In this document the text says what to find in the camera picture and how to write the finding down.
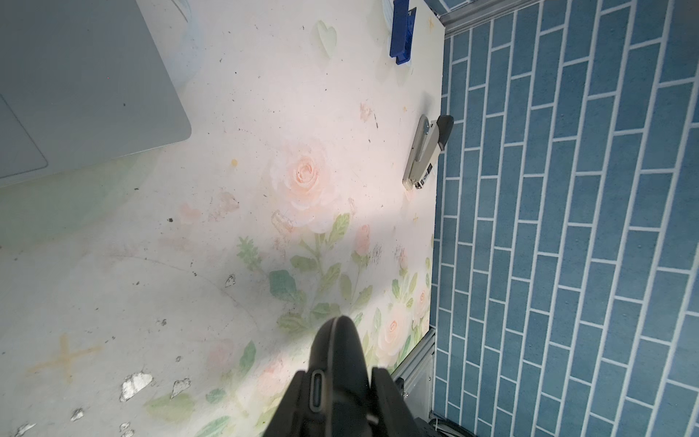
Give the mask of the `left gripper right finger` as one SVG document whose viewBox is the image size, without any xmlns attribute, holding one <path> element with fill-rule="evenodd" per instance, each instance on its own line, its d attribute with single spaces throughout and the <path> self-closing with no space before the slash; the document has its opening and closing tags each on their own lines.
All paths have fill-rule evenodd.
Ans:
<svg viewBox="0 0 699 437">
<path fill-rule="evenodd" d="M 398 386 L 384 368 L 371 370 L 371 417 L 373 436 L 422 436 Z"/>
</svg>

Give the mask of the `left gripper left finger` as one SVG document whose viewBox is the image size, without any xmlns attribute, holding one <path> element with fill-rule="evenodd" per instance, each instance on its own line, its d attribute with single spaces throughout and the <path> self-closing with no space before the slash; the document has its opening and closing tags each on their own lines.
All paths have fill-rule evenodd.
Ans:
<svg viewBox="0 0 699 437">
<path fill-rule="evenodd" d="M 297 371 L 283 395 L 278 408 L 269 421 L 263 433 L 264 437 L 294 437 L 300 435 L 300 419 L 298 415 L 305 371 Z"/>
</svg>

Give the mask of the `black wireless mouse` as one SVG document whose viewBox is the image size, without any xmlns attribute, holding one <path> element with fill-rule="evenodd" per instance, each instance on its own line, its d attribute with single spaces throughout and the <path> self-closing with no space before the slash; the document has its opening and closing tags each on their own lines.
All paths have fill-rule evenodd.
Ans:
<svg viewBox="0 0 699 437">
<path fill-rule="evenodd" d="M 371 436 L 370 383 L 362 344 L 347 316 L 328 320 L 311 345 L 300 408 L 304 436 Z"/>
</svg>

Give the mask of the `silver laptop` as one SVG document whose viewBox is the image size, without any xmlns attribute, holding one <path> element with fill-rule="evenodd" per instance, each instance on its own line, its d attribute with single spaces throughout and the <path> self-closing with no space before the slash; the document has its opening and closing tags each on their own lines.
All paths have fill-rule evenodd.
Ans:
<svg viewBox="0 0 699 437">
<path fill-rule="evenodd" d="M 177 143 L 191 125 L 134 1 L 1 5 L 1 183 Z"/>
</svg>

